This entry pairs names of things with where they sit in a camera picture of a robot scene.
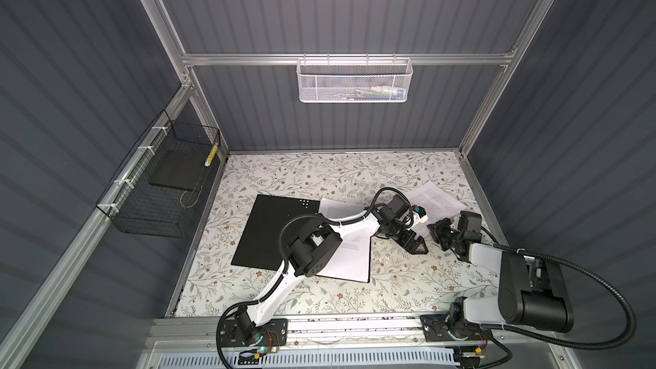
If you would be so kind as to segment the printed sheet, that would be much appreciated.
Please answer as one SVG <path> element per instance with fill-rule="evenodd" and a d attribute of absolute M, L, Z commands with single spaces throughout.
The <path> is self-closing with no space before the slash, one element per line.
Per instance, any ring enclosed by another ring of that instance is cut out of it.
<path fill-rule="evenodd" d="M 432 182 L 427 182 L 406 194 L 408 201 L 425 209 L 427 222 L 414 224 L 412 230 L 424 239 L 430 239 L 428 225 L 445 218 L 453 219 L 466 210 L 466 205 Z"/>
<path fill-rule="evenodd" d="M 362 216 L 366 211 L 363 205 L 343 203 L 322 198 L 319 213 L 330 220 L 351 220 Z M 340 229 L 334 227 L 343 242 L 319 272 L 322 278 L 334 278 L 360 283 L 368 283 L 371 267 L 371 238 L 377 231 L 374 221 L 362 221 Z"/>

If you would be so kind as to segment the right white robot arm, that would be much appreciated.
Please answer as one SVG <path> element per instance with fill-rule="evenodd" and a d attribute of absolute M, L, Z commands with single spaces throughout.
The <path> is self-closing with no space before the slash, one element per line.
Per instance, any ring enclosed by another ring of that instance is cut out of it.
<path fill-rule="evenodd" d="M 567 333 L 574 326 L 560 265 L 517 249 L 502 249 L 483 242 L 482 217 L 463 211 L 458 227 L 449 219 L 428 225 L 430 235 L 458 261 L 498 275 L 498 292 L 492 297 L 457 297 L 442 328 L 452 338 L 465 340 L 483 325 L 529 326 L 539 331 Z"/>

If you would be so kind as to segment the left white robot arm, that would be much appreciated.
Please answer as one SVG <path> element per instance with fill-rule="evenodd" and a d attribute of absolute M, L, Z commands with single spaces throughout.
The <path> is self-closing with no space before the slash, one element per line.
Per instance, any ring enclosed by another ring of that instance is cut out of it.
<path fill-rule="evenodd" d="M 297 215 L 282 225 L 277 237 L 281 263 L 273 278 L 251 301 L 237 302 L 221 316 L 235 326 L 237 341 L 257 345 L 274 313 L 302 280 L 322 275 L 333 263 L 341 272 L 352 266 L 342 253 L 347 240 L 364 235 L 365 243 L 378 233 L 396 241 L 412 255 L 428 252 L 413 227 L 428 220 L 425 208 L 410 203 L 401 191 L 381 188 L 369 206 L 353 215 L 329 218 L 322 213 Z"/>

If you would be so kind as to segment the grey folder with black inside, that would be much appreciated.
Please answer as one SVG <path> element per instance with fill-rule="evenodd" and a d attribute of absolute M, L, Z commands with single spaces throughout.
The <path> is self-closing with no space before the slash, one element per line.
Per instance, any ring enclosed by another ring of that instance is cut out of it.
<path fill-rule="evenodd" d="M 275 271 L 282 263 L 278 234 L 285 222 L 303 214 L 319 213 L 319 201 L 259 195 L 247 219 L 231 264 Z"/>

